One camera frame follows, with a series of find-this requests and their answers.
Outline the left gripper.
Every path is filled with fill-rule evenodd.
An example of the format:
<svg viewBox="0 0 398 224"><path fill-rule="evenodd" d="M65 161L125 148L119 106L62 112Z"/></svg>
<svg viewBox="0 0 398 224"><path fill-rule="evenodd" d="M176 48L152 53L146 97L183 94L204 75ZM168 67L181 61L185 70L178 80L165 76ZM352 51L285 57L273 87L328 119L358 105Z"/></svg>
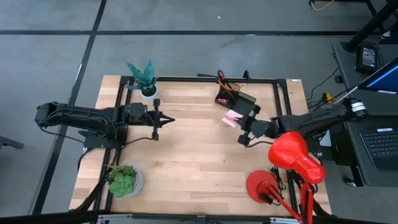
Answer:
<svg viewBox="0 0 398 224"><path fill-rule="evenodd" d="M150 121L150 126L153 127L152 134L158 134L159 125L160 125L160 127L162 127L163 125L166 125L168 123L172 123L175 121L175 118L171 118L170 116L167 116L163 113L160 115L159 106L160 106L159 98L155 98L153 100L154 109L152 111L149 111L148 106L144 105L144 111L146 112L146 117Z"/></svg>

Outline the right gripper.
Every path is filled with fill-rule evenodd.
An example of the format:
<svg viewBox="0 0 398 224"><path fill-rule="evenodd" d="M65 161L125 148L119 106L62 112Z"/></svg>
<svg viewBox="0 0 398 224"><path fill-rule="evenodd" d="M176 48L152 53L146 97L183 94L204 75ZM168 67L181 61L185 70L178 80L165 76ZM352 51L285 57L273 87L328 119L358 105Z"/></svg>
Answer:
<svg viewBox="0 0 398 224"><path fill-rule="evenodd" d="M271 139L276 139L279 135L278 127L275 121L264 121L256 119L256 115L259 114L261 107L253 105L248 115L241 117L235 117L234 121L237 122L240 129L245 133L252 133L255 138L265 136Z"/></svg>

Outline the pink sticky note pad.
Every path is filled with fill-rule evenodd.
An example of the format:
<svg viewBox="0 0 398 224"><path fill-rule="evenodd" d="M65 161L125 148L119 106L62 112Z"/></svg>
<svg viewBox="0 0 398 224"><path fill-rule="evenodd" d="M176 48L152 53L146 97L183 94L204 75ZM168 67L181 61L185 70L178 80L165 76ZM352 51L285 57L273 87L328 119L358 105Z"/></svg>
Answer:
<svg viewBox="0 0 398 224"><path fill-rule="evenodd" d="M241 117L242 115L233 111L233 110L229 110L228 112L226 112L222 118L222 121L228 125L230 125L231 127L235 128L238 126L237 122L234 121L235 117Z"/></svg>

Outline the red black handled scissors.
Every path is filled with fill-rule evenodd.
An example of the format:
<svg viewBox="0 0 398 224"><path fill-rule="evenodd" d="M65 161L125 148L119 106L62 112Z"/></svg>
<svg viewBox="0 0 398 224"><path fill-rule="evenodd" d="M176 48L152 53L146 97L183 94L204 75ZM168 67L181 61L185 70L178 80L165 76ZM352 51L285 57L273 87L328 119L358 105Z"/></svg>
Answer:
<svg viewBox="0 0 398 224"><path fill-rule="evenodd" d="M222 70L217 71L217 76L218 76L217 82L221 81L228 89L232 88L231 85L229 84L229 81L227 81Z"/></svg>

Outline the black mesh desk organizer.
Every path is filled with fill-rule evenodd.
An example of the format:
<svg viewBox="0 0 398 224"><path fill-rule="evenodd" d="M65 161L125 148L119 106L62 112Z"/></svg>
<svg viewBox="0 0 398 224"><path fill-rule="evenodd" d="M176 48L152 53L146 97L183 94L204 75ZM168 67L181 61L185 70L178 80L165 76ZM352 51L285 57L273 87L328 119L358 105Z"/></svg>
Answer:
<svg viewBox="0 0 398 224"><path fill-rule="evenodd" d="M236 83L229 83L229 84L231 85L232 88L238 86ZM248 115L253 105L256 102L256 98L246 93L243 93L241 89L231 91L231 93L233 94L234 99L232 99L232 97L230 97L227 94L227 92L225 92L223 88L220 86L219 92L215 97L215 103L217 103L216 100L218 98L227 99L228 100L227 105L222 105L219 103L218 104L226 107L227 109L233 110L241 115Z"/></svg>

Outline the snake plant in white pot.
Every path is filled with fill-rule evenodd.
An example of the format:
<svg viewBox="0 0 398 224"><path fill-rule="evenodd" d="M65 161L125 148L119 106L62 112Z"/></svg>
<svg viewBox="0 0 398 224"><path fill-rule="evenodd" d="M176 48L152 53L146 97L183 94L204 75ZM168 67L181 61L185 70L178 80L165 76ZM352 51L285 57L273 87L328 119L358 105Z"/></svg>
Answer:
<svg viewBox="0 0 398 224"><path fill-rule="evenodd" d="M128 69L132 73L135 85L129 85L129 90L138 90L146 103L160 98L159 89L156 85L155 64L149 60L144 71L140 71L133 64L127 62Z"/></svg>

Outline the red desk lamp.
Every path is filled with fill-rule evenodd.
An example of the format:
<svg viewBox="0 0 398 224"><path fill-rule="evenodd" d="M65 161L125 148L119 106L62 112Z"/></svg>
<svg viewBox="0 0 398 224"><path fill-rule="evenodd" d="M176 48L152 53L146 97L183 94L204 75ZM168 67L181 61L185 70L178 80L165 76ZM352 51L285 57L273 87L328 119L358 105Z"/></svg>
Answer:
<svg viewBox="0 0 398 224"><path fill-rule="evenodd" d="M326 172L315 159L309 156L307 143L296 131L287 132L278 137L268 152L271 164L292 170L302 179L300 186L299 212L293 210L279 193L277 179L264 170L249 174L246 179L246 190L249 196L259 202L272 204L278 201L300 224L312 224L315 208L314 190L312 185L324 181Z"/></svg>

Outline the green succulent in pot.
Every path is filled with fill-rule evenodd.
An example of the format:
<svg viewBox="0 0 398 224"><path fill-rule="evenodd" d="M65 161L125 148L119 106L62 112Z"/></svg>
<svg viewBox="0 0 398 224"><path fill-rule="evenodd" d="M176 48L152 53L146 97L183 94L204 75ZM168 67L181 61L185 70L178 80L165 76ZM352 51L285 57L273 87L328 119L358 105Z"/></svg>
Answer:
<svg viewBox="0 0 398 224"><path fill-rule="evenodd" d="M144 186L144 174L134 166L119 166L111 164L109 174L106 176L109 191L116 198L133 197Z"/></svg>

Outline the white monitor rod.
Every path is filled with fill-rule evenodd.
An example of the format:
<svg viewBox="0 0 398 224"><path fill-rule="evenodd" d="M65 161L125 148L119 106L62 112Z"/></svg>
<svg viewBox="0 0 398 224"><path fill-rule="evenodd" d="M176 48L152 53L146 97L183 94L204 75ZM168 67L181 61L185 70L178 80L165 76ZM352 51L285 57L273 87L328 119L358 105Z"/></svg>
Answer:
<svg viewBox="0 0 398 224"><path fill-rule="evenodd" d="M345 95L343 95L339 100L335 101L335 102L333 103L333 105L338 104L340 101L342 101L344 98L346 98L347 96L349 96L352 92L354 92L354 91L357 90L357 89L358 89L358 86L356 86L356 87L350 89L350 91L347 91L347 93L346 93Z"/></svg>

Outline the black power adapter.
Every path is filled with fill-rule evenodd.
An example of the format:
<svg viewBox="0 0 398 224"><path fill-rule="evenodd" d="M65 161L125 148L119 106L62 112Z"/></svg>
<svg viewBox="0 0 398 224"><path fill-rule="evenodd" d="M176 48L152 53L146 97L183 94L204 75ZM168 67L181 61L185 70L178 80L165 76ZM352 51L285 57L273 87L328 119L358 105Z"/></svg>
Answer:
<svg viewBox="0 0 398 224"><path fill-rule="evenodd" d="M359 73L371 75L377 71L378 64L379 46L368 41L360 43L356 53L355 70Z"/></svg>

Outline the black laptop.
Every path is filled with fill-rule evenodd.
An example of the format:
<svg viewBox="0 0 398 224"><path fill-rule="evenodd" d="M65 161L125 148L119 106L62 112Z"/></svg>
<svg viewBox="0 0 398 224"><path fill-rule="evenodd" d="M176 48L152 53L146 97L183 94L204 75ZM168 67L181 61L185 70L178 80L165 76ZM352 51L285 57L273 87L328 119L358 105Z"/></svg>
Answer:
<svg viewBox="0 0 398 224"><path fill-rule="evenodd" d="M379 128L359 133L373 166L398 171L398 128Z"/></svg>

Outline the monitor with blue screen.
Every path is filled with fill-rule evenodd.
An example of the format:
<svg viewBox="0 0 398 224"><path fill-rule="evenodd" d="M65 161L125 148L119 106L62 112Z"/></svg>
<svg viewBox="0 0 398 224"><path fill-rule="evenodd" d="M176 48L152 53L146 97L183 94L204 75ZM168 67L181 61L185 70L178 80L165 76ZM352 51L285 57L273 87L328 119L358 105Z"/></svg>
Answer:
<svg viewBox="0 0 398 224"><path fill-rule="evenodd" d="M398 94L398 57L363 80L358 89Z"/></svg>

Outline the black stand leg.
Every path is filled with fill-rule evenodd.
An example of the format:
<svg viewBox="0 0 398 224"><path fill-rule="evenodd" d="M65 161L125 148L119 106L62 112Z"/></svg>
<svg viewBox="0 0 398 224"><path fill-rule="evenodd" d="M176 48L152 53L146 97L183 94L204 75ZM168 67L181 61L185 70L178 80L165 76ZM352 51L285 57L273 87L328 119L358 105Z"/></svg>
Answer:
<svg viewBox="0 0 398 224"><path fill-rule="evenodd" d="M9 147L13 147L13 148L16 148L16 149L22 149L22 148L24 147L24 144L21 143L21 142L14 141L14 140L12 140L12 139L5 138L5 137L3 137L3 136L0 136L0 149L1 149L3 146L4 146L4 147L9 146Z"/></svg>

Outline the black table frame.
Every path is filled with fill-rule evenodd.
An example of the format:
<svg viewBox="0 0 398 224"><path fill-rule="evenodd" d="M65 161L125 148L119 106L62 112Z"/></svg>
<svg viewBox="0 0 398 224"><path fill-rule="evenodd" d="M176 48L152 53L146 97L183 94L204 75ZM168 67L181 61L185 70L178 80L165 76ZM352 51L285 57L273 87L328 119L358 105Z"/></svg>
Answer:
<svg viewBox="0 0 398 224"><path fill-rule="evenodd" d="M266 120L282 114L304 114L307 104L301 80L277 82L252 79L242 92L256 98ZM227 109L215 103L219 86L211 80L162 77L160 110L175 122L159 129L159 141L140 140L122 149L121 164L133 165L144 174L143 189L133 197L112 198L104 186L96 208L113 213L144 215L290 216L281 205L252 200L246 192L246 177L255 170L268 170L270 145L246 148L238 144L239 128L222 122ZM93 149L78 171L69 208L77 208L99 181L101 166L112 162L115 150Z"/></svg>

